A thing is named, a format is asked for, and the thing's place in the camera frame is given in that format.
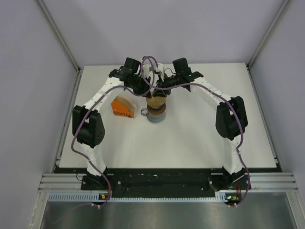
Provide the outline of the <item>brown paper coffee filter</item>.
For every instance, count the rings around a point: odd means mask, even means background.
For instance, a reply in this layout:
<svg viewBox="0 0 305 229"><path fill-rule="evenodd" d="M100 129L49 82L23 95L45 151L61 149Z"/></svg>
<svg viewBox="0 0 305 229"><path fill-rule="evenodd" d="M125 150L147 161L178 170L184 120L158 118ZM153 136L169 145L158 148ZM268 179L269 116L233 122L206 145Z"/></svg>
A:
<svg viewBox="0 0 305 229"><path fill-rule="evenodd" d="M159 109L166 103L167 97L163 96L151 96L146 98L147 104L154 109Z"/></svg>

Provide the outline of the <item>grey glass coffee server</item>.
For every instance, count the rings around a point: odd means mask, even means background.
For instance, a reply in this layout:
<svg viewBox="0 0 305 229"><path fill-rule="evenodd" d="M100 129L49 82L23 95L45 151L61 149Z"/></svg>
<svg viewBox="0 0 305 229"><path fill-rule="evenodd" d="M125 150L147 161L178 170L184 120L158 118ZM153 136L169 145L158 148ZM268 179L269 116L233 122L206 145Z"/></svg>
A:
<svg viewBox="0 0 305 229"><path fill-rule="evenodd" d="M162 114L153 114L147 108L143 108L141 110L141 115L145 116L147 118L147 120L149 122L151 122L151 123L160 123L166 117L166 113L165 112L163 112Z"/></svg>

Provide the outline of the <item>orange coffee filter packet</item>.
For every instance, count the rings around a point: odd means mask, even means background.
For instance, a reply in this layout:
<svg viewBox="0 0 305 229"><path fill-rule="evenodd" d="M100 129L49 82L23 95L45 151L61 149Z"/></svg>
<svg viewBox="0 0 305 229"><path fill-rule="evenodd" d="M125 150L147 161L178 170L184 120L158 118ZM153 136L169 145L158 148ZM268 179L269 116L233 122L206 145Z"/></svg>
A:
<svg viewBox="0 0 305 229"><path fill-rule="evenodd" d="M123 97L117 96L112 101L111 107L116 116L135 118L136 106Z"/></svg>

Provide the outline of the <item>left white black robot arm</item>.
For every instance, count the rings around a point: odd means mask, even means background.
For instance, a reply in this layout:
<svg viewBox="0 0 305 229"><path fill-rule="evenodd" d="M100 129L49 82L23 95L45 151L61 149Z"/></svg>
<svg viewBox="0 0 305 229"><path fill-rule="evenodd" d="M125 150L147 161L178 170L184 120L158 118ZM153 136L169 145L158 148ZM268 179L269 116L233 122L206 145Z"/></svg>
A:
<svg viewBox="0 0 305 229"><path fill-rule="evenodd" d="M106 164L99 149L105 137L102 114L125 90L137 97L150 96L158 69L158 62L152 57L144 56L142 61L127 58L123 66L109 73L105 83L88 102L73 108L71 150L86 159L87 171L93 175L91 183L97 189L108 184L104 174Z"/></svg>

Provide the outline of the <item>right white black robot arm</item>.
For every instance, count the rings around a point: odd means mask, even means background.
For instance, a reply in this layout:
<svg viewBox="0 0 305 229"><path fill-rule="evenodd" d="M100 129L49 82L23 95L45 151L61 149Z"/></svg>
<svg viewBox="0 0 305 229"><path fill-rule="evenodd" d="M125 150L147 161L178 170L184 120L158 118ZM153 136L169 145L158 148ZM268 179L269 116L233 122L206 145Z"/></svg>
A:
<svg viewBox="0 0 305 229"><path fill-rule="evenodd" d="M173 66L174 74L167 76L164 66L157 64L154 69L154 73L159 77L156 89L169 93L173 88L183 87L199 96L215 110L215 128L224 140L222 182L229 189L238 187L247 172L241 158L241 146L248 125L243 98L231 97L221 92L200 72L193 72L185 58L175 60Z"/></svg>

